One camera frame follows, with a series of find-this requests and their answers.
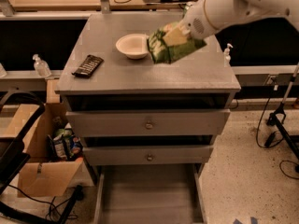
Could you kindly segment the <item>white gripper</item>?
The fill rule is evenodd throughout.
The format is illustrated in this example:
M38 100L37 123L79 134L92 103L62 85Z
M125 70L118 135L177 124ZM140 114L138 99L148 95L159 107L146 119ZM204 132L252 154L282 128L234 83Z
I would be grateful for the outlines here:
M183 24L190 31L191 37L204 39L221 30L219 5L214 0L198 0L185 13ZM189 31L177 26L163 37L168 47L186 43Z

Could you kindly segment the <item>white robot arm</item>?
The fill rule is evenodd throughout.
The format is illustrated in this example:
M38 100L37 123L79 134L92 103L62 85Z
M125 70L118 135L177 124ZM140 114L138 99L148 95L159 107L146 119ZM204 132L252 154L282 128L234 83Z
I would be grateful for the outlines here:
M204 39L237 24L270 17L286 19L299 30L299 0L198 0L163 36L167 46Z

